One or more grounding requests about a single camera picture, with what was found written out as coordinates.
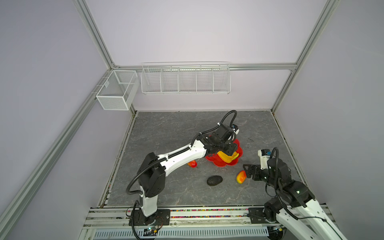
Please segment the yellow fake banana bunch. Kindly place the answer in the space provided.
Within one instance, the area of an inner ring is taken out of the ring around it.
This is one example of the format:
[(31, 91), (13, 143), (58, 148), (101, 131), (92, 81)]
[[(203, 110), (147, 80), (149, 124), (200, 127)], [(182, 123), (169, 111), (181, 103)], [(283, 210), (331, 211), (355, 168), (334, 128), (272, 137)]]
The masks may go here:
[(229, 163), (233, 162), (234, 160), (236, 160), (239, 157), (240, 154), (238, 152), (234, 152), (231, 156), (228, 156), (224, 152), (219, 151), (217, 153), (217, 155), (219, 156), (219, 158), (222, 161), (224, 161), (225, 163), (229, 164)]

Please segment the red-yellow mango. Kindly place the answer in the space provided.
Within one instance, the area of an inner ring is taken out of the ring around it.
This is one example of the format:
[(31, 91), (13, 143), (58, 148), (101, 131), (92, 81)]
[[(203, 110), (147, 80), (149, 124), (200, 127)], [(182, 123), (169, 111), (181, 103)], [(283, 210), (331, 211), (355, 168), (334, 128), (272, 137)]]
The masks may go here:
[(247, 173), (244, 170), (239, 172), (237, 177), (236, 177), (238, 184), (243, 184), (246, 179), (247, 179)]
[(191, 168), (196, 168), (198, 166), (197, 162), (196, 161), (191, 161), (188, 163), (188, 165), (191, 167)]

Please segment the dark fake avocado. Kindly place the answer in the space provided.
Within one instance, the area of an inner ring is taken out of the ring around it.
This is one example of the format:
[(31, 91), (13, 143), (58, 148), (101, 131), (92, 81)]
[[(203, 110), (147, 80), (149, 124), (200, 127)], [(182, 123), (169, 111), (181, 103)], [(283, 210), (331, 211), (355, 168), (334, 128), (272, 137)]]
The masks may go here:
[(222, 183), (223, 178), (221, 176), (210, 176), (207, 179), (207, 185), (210, 187), (217, 186), (218, 184)]

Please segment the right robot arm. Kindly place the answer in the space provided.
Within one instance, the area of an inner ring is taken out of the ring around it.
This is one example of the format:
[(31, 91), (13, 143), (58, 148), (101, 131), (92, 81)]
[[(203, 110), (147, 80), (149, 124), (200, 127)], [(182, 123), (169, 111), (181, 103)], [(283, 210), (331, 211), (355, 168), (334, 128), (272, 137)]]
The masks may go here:
[(346, 237), (327, 216), (315, 195), (302, 182), (293, 180), (288, 165), (279, 158), (261, 159), (260, 165), (243, 165), (246, 177), (263, 181), (275, 191), (264, 208), (250, 208), (252, 223), (279, 224), (269, 234), (280, 240), (278, 232), (287, 229), (299, 240), (344, 240)]

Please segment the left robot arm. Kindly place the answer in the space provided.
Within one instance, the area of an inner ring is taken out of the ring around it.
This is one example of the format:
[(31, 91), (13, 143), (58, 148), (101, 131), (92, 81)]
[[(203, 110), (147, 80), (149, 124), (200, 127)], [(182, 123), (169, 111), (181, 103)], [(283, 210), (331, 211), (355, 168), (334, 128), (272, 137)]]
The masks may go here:
[(152, 217), (158, 211), (158, 195), (164, 190), (166, 178), (183, 165), (223, 152), (232, 155), (238, 149), (235, 144), (239, 127), (218, 124), (211, 131), (198, 133), (192, 142), (175, 151), (156, 155), (149, 153), (142, 162), (136, 176), (129, 182), (126, 193), (140, 196), (136, 206), (145, 217)]

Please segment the red flower-shaped fruit bowl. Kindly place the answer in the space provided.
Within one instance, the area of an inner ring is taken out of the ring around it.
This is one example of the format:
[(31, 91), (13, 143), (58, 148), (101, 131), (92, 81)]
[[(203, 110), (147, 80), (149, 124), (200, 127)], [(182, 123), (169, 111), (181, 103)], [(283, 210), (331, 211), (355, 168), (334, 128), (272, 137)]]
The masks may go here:
[(236, 144), (238, 148), (232, 156), (218, 152), (217, 154), (206, 156), (205, 159), (217, 167), (235, 166), (243, 155), (243, 149), (241, 148), (239, 140), (235, 140), (234, 144)]

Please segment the white mesh box basket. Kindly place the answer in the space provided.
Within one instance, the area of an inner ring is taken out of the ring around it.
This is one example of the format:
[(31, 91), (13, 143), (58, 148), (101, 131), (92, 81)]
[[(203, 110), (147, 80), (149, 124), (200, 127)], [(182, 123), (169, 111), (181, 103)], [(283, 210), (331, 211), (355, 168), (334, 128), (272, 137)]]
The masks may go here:
[(136, 71), (112, 70), (96, 97), (104, 110), (129, 111), (139, 86)]

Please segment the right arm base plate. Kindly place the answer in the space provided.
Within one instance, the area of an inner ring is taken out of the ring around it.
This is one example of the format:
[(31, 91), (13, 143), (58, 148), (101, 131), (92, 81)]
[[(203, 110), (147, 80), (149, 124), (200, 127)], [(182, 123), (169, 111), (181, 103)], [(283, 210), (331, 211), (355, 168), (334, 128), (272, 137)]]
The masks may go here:
[(277, 214), (282, 208), (274, 207), (254, 207), (248, 208), (247, 217), (252, 224), (275, 224), (277, 223)]

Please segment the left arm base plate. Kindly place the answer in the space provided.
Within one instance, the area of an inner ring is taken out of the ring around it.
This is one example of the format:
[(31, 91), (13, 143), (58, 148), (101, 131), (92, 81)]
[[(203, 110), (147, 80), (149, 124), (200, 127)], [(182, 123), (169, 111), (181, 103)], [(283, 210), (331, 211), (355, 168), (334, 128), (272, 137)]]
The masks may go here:
[(170, 209), (158, 209), (154, 214), (146, 217), (141, 209), (134, 210), (134, 216), (130, 217), (129, 226), (134, 223), (134, 226), (168, 226), (170, 224), (171, 211)]

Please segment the aluminium front rail frame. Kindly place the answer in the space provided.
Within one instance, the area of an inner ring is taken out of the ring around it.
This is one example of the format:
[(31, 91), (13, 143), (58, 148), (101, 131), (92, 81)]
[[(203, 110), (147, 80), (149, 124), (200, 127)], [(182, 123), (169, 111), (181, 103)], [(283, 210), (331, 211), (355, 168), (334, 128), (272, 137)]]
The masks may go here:
[[(131, 208), (91, 209), (79, 239), (218, 240), (255, 237), (276, 239), (275, 235), (269, 234), (269, 230), (277, 229), (279, 224), (251, 223), (250, 218), (247, 217), (248, 208), (254, 207), (262, 206), (159, 208), (170, 209), (170, 224), (168, 226), (140, 227), (135, 227), (134, 223), (129, 226), (130, 217), (134, 216)], [(322, 209), (334, 223), (328, 208), (322, 206)]]

